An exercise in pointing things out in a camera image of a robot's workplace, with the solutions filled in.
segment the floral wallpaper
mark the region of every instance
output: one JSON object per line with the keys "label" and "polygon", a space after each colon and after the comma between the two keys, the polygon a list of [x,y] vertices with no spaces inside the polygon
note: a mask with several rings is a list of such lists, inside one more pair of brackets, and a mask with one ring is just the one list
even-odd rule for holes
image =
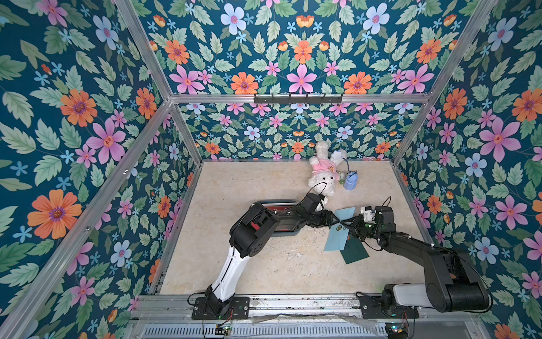
{"label": "floral wallpaper", "polygon": [[498,339],[542,335],[540,1],[500,1],[401,161],[434,241],[463,247]]}

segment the green leaf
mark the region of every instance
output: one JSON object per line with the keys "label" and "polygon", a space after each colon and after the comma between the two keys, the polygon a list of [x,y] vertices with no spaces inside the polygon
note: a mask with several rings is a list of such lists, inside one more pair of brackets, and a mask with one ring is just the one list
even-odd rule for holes
{"label": "green leaf", "polygon": [[26,127],[30,127],[34,113],[32,112],[32,105],[28,103],[28,99],[24,95],[15,92],[4,92],[2,103],[7,107],[8,112],[13,114],[15,119],[20,119]]}

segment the pink flower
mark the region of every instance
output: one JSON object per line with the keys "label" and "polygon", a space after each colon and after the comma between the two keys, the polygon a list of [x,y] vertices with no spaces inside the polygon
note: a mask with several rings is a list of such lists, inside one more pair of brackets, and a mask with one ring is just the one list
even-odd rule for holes
{"label": "pink flower", "polygon": [[313,82],[316,79],[316,74],[307,74],[307,66],[305,66],[305,64],[301,64],[298,67],[297,75],[290,73],[286,76],[286,78],[290,82],[293,82],[293,84],[290,85],[288,91],[293,93],[299,89],[299,94],[302,94],[303,89],[306,92],[313,91],[312,85],[309,84],[309,82]]}
{"label": "pink flower", "polygon": [[81,280],[79,280],[79,286],[72,287],[70,290],[73,294],[72,306],[77,304],[77,302],[81,305],[87,303],[87,296],[94,294],[94,288],[91,287],[92,284],[94,284],[94,278],[87,281],[87,277],[82,277]]}
{"label": "pink flower", "polygon": [[57,0],[41,0],[41,2],[36,4],[36,7],[47,14],[51,25],[56,25],[56,22],[58,22],[62,26],[68,27],[66,20],[63,18],[63,16],[68,15],[68,12],[62,7],[57,7],[58,4]]}
{"label": "pink flower", "polygon": [[73,272],[75,272],[75,270],[77,269],[77,262],[79,262],[79,264],[82,266],[88,265],[88,255],[83,254],[83,253],[87,253],[88,251],[90,251],[92,246],[94,246],[92,242],[87,242],[83,245],[83,247],[81,247],[81,249],[79,250],[79,254],[75,257],[75,259],[73,259],[72,263],[69,264],[68,266],[68,270],[66,271],[66,273],[69,276],[71,276]]}
{"label": "pink flower", "polygon": [[335,112],[335,116],[339,116],[341,113],[346,113],[346,108],[350,106],[350,103],[333,104],[330,108],[330,112]]}
{"label": "pink flower", "polygon": [[441,143],[447,142],[448,145],[451,144],[451,139],[457,135],[457,132],[454,131],[455,123],[444,123],[444,128],[438,133],[442,137]]}
{"label": "pink flower", "polygon": [[438,163],[446,167],[447,164],[451,163],[450,155],[451,155],[450,152],[446,152],[445,150],[442,151],[442,154],[438,155],[438,157],[440,158]]}
{"label": "pink flower", "polygon": [[475,215],[477,214],[479,218],[482,217],[482,213],[487,213],[487,211],[489,211],[487,209],[487,207],[484,207],[483,205],[486,203],[486,200],[483,199],[483,200],[478,200],[477,197],[473,197],[473,201],[474,202],[470,202],[469,203],[469,207],[472,208],[472,210],[470,211],[470,213],[472,215]]}
{"label": "pink flower", "polygon": [[538,273],[533,272],[529,276],[527,273],[522,273],[525,282],[521,285],[523,288],[531,290],[534,299],[538,299],[542,293],[542,283],[539,281]]}
{"label": "pink flower", "polygon": [[497,116],[494,116],[493,115],[493,110],[489,110],[487,112],[485,111],[482,111],[482,117],[480,119],[478,119],[478,123],[481,123],[481,127],[484,128],[486,127],[486,125],[488,127],[491,127],[491,124],[492,124],[492,120],[495,120]]}
{"label": "pink flower", "polygon": [[406,71],[398,69],[397,73],[391,75],[391,82],[395,82],[396,84],[398,84],[401,80],[405,79],[405,73]]}
{"label": "pink flower", "polygon": [[427,120],[429,120],[427,122],[427,128],[431,127],[431,129],[434,130],[436,124],[439,124],[442,121],[442,119],[439,117],[440,113],[440,108],[438,110],[434,107],[431,109],[431,113],[427,115]]}
{"label": "pink flower", "polygon": [[368,116],[367,122],[369,123],[369,126],[378,124],[378,121],[380,120],[380,117],[376,114],[372,116]]}
{"label": "pink flower", "polygon": [[427,220],[431,216],[431,212],[428,210],[423,210],[423,205],[420,203],[418,205],[418,212],[420,213],[420,217],[422,218],[423,225],[426,228],[431,228],[431,223],[429,220]]}
{"label": "pink flower", "polygon": [[151,153],[151,164],[156,167],[160,163],[160,154],[156,153],[156,150]]}
{"label": "pink flower", "polygon": [[92,124],[92,128],[99,138],[90,137],[87,140],[87,145],[95,150],[101,148],[98,154],[100,164],[105,164],[109,160],[109,154],[113,160],[120,161],[124,155],[124,147],[118,143],[124,141],[126,134],[122,131],[115,132],[115,123],[111,119],[105,120],[105,130],[97,123]]}
{"label": "pink flower", "polygon": [[235,115],[238,115],[239,112],[244,112],[243,104],[228,104],[226,108],[228,112],[233,111]]}
{"label": "pink flower", "polygon": [[266,115],[266,112],[271,111],[271,107],[267,107],[268,104],[250,104],[254,109],[252,110],[252,114],[256,115],[259,114],[262,117]]}
{"label": "pink flower", "polygon": [[115,127],[120,126],[122,129],[124,129],[124,124],[128,122],[128,120],[124,118],[124,112],[120,111],[119,113],[117,110],[114,111],[114,115],[111,116],[111,120],[115,122]]}
{"label": "pink flower", "polygon": [[444,238],[446,238],[446,235],[442,233],[442,231],[435,232],[435,239],[438,241],[439,244],[442,244],[444,242]]}
{"label": "pink flower", "polygon": [[132,215],[132,207],[134,207],[134,204],[130,203],[130,199],[126,199],[126,201],[121,201],[120,208],[117,210],[117,213],[122,214],[122,218],[126,219],[126,214]]}
{"label": "pink flower", "polygon": [[96,154],[96,150],[88,149],[87,144],[83,145],[82,150],[80,149],[75,150],[75,153],[77,153],[77,155],[79,156],[79,158],[77,158],[77,163],[82,164],[84,162],[86,168],[89,168],[91,166],[91,162],[92,163],[96,162],[96,158],[93,157],[93,155]]}
{"label": "pink flower", "polygon": [[177,92],[184,93],[188,90],[188,93],[196,94],[196,90],[201,91],[205,89],[201,83],[196,82],[198,79],[198,72],[190,71],[187,76],[184,67],[177,65],[177,73],[179,73],[179,75],[170,74],[170,79],[179,83],[179,85],[177,85]]}
{"label": "pink flower", "polygon": [[277,72],[280,72],[279,63],[273,63],[272,61],[269,62],[269,65],[266,66],[267,75],[274,75],[276,76]]}
{"label": "pink flower", "polygon": [[330,76],[331,74],[337,74],[337,70],[339,69],[339,66],[337,66],[337,62],[333,61],[332,63],[327,63],[327,67],[324,68],[324,72],[327,72],[327,76]]}
{"label": "pink flower", "polygon": [[509,136],[514,135],[519,129],[519,121],[508,124],[505,129],[502,129],[503,122],[501,118],[495,118],[493,121],[492,129],[493,133],[488,130],[480,132],[480,139],[484,141],[489,141],[487,144],[482,146],[480,154],[486,155],[490,154],[493,149],[493,158],[497,162],[501,162],[505,157],[506,148],[509,151],[519,150],[521,145],[517,139],[509,138]]}
{"label": "pink flower", "polygon": [[357,103],[358,107],[354,111],[361,113],[361,115],[364,115],[367,111],[372,111],[373,107],[372,104],[369,103]]}
{"label": "pink flower", "polygon": [[517,205],[514,205],[514,198],[509,195],[506,197],[506,205],[502,203],[501,201],[497,201],[495,203],[495,206],[504,212],[498,212],[496,219],[497,220],[504,220],[506,219],[506,226],[508,226],[509,229],[515,228],[515,222],[522,225],[527,224],[527,218],[522,216],[520,213],[525,212],[527,210],[527,205],[524,203],[518,203]]}
{"label": "pink flower", "polygon": [[277,113],[275,117],[269,117],[269,126],[273,126],[277,128],[278,126],[282,126],[282,121],[284,119],[279,118],[279,114]]}
{"label": "pink flower", "polygon": [[204,69],[203,72],[198,71],[198,80],[203,81],[204,85],[212,84],[212,74],[207,74],[207,71]]}
{"label": "pink flower", "polygon": [[100,229],[101,228],[102,221],[105,221],[105,222],[110,222],[111,221],[111,216],[106,213],[106,212],[109,212],[111,210],[111,207],[113,207],[113,204],[110,203],[109,206],[107,206],[107,208],[105,209],[104,213],[102,214],[100,220],[98,220],[96,225],[94,225],[95,229]]}
{"label": "pink flower", "polygon": [[320,115],[320,118],[316,119],[316,126],[320,126],[321,128],[325,127],[325,125],[329,125],[330,122],[328,121],[329,117],[324,117],[324,115]]}
{"label": "pink flower", "polygon": [[231,119],[229,116],[222,115],[219,118],[220,124],[228,127],[231,124]]}
{"label": "pink flower", "polygon": [[406,72],[406,80],[403,81],[397,86],[398,89],[405,89],[405,93],[412,93],[414,92],[414,89],[416,92],[421,93],[425,89],[425,85],[423,84],[426,81],[431,80],[435,75],[433,73],[427,73],[427,64],[423,65],[418,69],[417,73],[414,73],[412,70],[408,70]]}

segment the beige marble floor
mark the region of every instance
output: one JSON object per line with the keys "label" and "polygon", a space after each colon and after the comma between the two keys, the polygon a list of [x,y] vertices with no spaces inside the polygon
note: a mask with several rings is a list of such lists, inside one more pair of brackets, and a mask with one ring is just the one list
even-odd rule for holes
{"label": "beige marble floor", "polygon": [[[346,164],[339,170],[346,171]],[[351,162],[351,170],[358,170],[357,188],[347,191],[338,184],[327,209],[375,206],[392,196],[397,230],[421,239],[389,162]],[[205,290],[225,262],[231,226],[250,204],[301,199],[310,175],[308,162],[205,163],[160,294]],[[305,227],[296,236],[271,238],[251,258],[236,293],[381,292],[385,284],[424,281],[421,266],[386,251],[368,248],[369,258],[346,265],[339,251],[323,251],[328,232]]]}

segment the stuffed bunny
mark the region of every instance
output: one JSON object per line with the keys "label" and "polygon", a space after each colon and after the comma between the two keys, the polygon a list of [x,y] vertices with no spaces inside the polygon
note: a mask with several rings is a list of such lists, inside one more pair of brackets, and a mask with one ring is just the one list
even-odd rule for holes
{"label": "stuffed bunny", "polygon": [[329,145],[326,141],[319,141],[315,148],[316,155],[309,159],[312,165],[312,177],[308,180],[308,185],[314,186],[312,190],[316,194],[324,195],[322,204],[326,204],[327,198],[335,194],[335,182],[339,181],[337,166],[346,158],[346,151],[335,151],[328,159]]}

